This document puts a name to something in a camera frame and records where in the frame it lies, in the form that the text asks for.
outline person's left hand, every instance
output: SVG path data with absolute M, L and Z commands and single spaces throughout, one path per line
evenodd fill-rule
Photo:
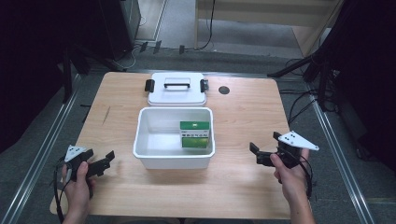
M 62 177 L 65 183 L 66 165 L 62 169 Z M 70 180 L 64 191 L 68 201 L 68 212 L 64 223 L 84 223 L 85 218 L 90 212 L 90 190 L 86 182 L 86 174 L 88 172 L 88 163 L 82 162 L 78 167 L 77 181 Z

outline white plastic bin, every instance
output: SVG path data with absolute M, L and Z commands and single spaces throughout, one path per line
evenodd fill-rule
M 181 121 L 209 121 L 207 148 L 182 148 Z M 140 110 L 134 155 L 147 169 L 203 169 L 215 154 L 213 115 L 207 107 L 145 107 Z

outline green box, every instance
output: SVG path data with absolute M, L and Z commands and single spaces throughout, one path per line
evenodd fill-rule
M 208 121 L 181 121 L 180 137 L 182 147 L 206 148 L 210 134 Z

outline round hole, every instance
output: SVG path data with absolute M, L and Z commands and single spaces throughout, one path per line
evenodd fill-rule
M 228 93 L 230 93 L 230 88 L 226 87 L 226 86 L 221 86 L 219 88 L 219 92 L 223 95 L 226 95 Z

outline container lid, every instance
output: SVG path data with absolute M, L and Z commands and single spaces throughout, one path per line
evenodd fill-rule
M 201 73 L 154 73 L 146 82 L 148 103 L 159 106 L 203 106 L 207 80 Z

